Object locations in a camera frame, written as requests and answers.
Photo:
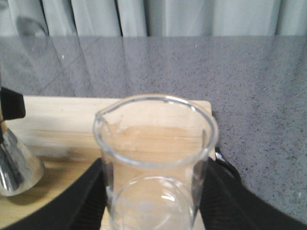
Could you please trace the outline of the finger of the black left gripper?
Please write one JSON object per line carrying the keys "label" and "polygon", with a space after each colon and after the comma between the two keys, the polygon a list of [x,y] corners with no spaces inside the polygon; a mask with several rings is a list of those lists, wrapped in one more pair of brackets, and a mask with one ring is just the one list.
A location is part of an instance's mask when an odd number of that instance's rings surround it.
{"label": "finger of the black left gripper", "polygon": [[0,104],[3,120],[20,119],[26,115],[24,96],[18,92],[1,87]]}

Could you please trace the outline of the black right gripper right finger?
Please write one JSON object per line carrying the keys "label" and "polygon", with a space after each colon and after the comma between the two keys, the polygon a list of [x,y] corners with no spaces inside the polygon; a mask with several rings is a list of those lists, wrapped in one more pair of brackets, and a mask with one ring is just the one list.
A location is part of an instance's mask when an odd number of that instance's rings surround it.
{"label": "black right gripper right finger", "polygon": [[305,230],[306,224],[267,204],[218,163],[207,161],[200,202],[207,230]]}

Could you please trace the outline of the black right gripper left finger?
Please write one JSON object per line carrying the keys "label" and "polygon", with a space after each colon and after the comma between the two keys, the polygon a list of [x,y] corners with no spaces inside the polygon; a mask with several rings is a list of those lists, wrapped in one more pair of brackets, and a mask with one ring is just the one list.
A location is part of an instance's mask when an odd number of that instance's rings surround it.
{"label": "black right gripper left finger", "polygon": [[106,207],[102,161],[93,164],[64,192],[5,230],[99,230]]}

